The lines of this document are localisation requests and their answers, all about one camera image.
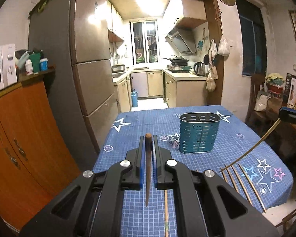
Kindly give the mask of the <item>dark wooden chopstick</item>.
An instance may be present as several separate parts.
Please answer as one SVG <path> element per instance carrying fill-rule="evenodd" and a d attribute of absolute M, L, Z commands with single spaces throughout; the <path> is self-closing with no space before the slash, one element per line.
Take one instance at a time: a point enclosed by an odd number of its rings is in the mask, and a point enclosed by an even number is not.
<path fill-rule="evenodd" d="M 145 155 L 146 155 L 146 194 L 145 194 L 145 207 L 149 204 L 150 186 L 151 186 L 151 159 L 152 159 L 152 134 L 145 134 Z"/>

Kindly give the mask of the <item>kitchen window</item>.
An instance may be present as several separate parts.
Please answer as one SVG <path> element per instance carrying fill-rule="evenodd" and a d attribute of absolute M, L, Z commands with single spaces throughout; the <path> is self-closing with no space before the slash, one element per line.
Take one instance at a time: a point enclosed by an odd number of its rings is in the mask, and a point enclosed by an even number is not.
<path fill-rule="evenodd" d="M 130 29 L 134 64 L 155 64 L 160 62 L 157 21 L 131 22 Z"/>

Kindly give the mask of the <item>black product box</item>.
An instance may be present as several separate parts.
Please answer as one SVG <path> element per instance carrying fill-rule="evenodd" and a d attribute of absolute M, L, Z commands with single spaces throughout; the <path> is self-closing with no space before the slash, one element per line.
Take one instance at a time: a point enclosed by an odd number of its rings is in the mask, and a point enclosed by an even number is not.
<path fill-rule="evenodd" d="M 290 73 L 286 74 L 283 102 L 289 106 L 296 103 L 296 76 Z"/>

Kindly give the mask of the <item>dark wooden sideboard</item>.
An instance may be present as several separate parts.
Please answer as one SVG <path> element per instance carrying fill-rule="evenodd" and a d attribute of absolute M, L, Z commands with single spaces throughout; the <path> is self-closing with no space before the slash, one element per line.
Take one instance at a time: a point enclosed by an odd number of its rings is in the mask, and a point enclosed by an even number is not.
<path fill-rule="evenodd" d="M 277 120 L 281 106 L 281 101 L 271 99 L 265 111 L 251 113 L 247 124 L 263 136 Z M 281 121 L 265 142 L 286 163 L 296 161 L 296 124 Z"/>

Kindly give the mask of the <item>dark wooden chair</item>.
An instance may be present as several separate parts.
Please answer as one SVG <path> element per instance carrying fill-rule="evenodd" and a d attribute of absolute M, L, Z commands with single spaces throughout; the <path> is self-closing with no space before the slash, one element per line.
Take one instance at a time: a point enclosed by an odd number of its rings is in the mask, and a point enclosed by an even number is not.
<path fill-rule="evenodd" d="M 262 74 L 251 75 L 249 106 L 245 118 L 245 123 L 255 132 L 260 132 L 268 121 L 264 111 L 255 111 L 258 93 L 264 90 L 265 76 Z"/>

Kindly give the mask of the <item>teal perforated utensil holder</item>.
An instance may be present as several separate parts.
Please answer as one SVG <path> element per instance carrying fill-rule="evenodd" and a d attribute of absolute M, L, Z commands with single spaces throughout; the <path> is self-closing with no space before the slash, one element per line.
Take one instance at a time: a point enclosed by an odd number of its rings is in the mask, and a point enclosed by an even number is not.
<path fill-rule="evenodd" d="M 220 116 L 211 112 L 190 112 L 180 116 L 181 153 L 205 153 L 213 149 Z"/>

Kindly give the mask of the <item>blue grid star tablecloth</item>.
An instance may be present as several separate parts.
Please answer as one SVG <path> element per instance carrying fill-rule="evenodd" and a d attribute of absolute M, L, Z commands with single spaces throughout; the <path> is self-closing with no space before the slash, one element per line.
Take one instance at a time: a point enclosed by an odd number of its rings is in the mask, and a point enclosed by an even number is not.
<path fill-rule="evenodd" d="M 184 154 L 179 151 L 180 116 L 188 112 L 211 112 L 220 116 L 218 133 L 210 152 Z M 127 151 L 138 147 L 140 137 L 146 133 L 157 135 L 160 147 L 168 149 L 173 159 L 199 172 L 207 169 L 219 172 L 259 141 L 259 136 L 251 128 L 220 105 L 120 113 L 114 119 L 106 136 L 94 165 L 94 172 L 106 171 L 111 165 L 123 160 Z M 233 165 L 249 193 L 253 206 L 262 211 L 238 163 L 243 166 L 254 184 L 265 208 L 276 207 L 287 202 L 294 182 L 293 177 L 268 144 L 262 142 L 246 157 Z M 238 191 L 246 198 L 234 171 L 231 167 L 229 169 Z M 121 236 L 165 235 L 164 191 L 151 188 L 148 207 L 145 207 L 145 194 L 146 189 L 125 192 Z M 169 190 L 167 194 L 169 236 L 177 236 L 173 193 Z"/>

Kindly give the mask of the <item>blue water jug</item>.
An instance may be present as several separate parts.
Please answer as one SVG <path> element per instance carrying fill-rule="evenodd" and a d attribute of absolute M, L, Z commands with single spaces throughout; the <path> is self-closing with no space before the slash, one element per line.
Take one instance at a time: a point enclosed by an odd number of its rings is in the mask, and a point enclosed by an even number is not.
<path fill-rule="evenodd" d="M 132 90 L 131 92 L 131 102 L 133 108 L 138 107 L 138 92 L 135 90 Z"/>

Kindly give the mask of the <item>white plastic bag hanging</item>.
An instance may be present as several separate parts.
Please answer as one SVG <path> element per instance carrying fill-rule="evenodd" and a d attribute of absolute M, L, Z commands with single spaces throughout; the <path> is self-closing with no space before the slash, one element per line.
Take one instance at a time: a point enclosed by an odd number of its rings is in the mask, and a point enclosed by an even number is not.
<path fill-rule="evenodd" d="M 217 54 L 223 57 L 227 57 L 230 54 L 230 45 L 227 39 L 223 35 L 221 36 L 221 39 L 219 42 Z"/>

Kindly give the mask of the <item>electric kettle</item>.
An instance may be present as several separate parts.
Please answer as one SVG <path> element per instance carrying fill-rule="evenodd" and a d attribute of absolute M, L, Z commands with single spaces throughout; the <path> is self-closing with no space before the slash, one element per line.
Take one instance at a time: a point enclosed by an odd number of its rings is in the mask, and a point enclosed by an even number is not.
<path fill-rule="evenodd" d="M 194 64 L 194 73 L 197 76 L 206 76 L 205 65 L 202 62 L 197 62 Z"/>

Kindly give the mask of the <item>orange wooden cabinet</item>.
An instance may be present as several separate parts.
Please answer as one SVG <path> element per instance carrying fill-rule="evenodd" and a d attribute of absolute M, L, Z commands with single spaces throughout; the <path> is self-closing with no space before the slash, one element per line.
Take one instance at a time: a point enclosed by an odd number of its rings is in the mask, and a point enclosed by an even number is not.
<path fill-rule="evenodd" d="M 78 177 L 56 125 L 44 81 L 53 69 L 0 91 L 0 216 L 20 230 Z"/>

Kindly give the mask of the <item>black frying pan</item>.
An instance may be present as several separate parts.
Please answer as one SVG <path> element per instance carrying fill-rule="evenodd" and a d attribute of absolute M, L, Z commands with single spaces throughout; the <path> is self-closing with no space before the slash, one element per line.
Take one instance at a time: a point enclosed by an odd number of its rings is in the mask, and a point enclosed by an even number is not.
<path fill-rule="evenodd" d="M 162 58 L 162 59 L 170 60 L 171 63 L 175 63 L 175 64 L 187 64 L 189 61 L 188 59 L 185 59 L 182 56 L 174 57 L 174 58 Z"/>

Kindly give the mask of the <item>range hood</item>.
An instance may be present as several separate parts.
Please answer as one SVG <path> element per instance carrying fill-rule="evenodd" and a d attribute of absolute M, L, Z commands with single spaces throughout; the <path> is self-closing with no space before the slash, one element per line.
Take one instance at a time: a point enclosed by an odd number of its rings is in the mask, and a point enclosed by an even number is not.
<path fill-rule="evenodd" d="M 174 27 L 165 36 L 165 40 L 181 55 L 196 54 L 195 38 L 191 30 Z"/>

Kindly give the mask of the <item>silver refrigerator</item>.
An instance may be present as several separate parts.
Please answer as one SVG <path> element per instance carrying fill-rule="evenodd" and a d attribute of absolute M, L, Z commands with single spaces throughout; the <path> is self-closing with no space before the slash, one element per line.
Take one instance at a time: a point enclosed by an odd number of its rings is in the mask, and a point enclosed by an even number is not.
<path fill-rule="evenodd" d="M 117 117 L 105 10 L 105 0 L 49 0 L 30 17 L 28 47 L 55 66 L 47 97 L 81 170 L 94 166 Z"/>

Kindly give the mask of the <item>white microwave oven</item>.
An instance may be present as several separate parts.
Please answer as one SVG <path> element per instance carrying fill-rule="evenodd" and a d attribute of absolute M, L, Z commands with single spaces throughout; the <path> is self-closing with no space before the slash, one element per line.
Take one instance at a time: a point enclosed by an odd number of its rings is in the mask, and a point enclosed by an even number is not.
<path fill-rule="evenodd" d="M 0 46 L 0 91 L 17 83 L 15 44 Z"/>

